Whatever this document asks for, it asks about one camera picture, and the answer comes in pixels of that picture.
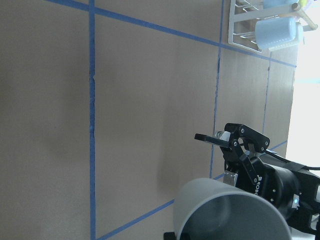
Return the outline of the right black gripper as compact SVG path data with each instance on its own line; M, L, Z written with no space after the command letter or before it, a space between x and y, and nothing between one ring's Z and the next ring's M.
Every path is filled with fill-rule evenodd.
M260 132L240 123L227 123L225 132L230 133L229 142L242 139L244 148L253 145L256 153L264 153L270 139ZM228 141L196 133L195 140L219 147L229 147ZM319 235L320 178L299 163L281 162L272 156L253 157L250 162L257 174L252 184L243 165L233 157L224 156L224 168L237 174L235 186L270 202L284 217L289 227L300 232Z

